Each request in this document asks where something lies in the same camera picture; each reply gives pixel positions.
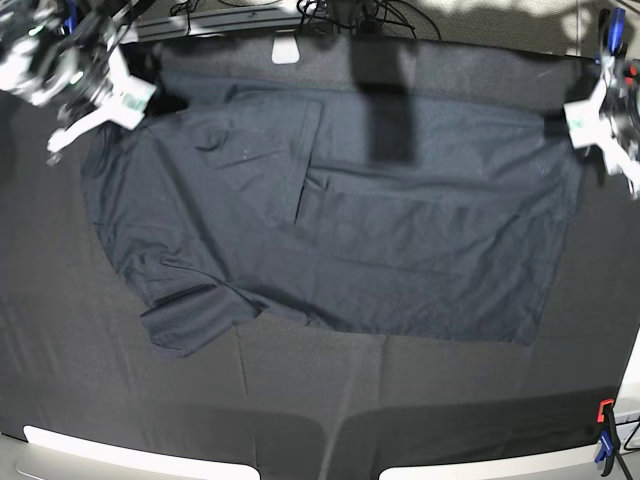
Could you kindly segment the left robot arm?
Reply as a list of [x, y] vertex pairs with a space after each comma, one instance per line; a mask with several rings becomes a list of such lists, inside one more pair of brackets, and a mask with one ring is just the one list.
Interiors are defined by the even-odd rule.
[[600, 74], [588, 98], [563, 106], [571, 143], [596, 147], [605, 171], [627, 179], [631, 198], [639, 198], [639, 64], [604, 49]]

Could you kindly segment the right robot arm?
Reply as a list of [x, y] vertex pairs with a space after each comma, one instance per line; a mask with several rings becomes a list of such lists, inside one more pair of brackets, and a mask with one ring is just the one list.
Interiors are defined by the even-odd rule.
[[47, 141], [48, 164], [104, 123], [135, 129], [156, 93], [134, 76], [120, 45], [148, 1], [4, 1], [1, 89], [25, 102], [58, 107], [62, 127]]

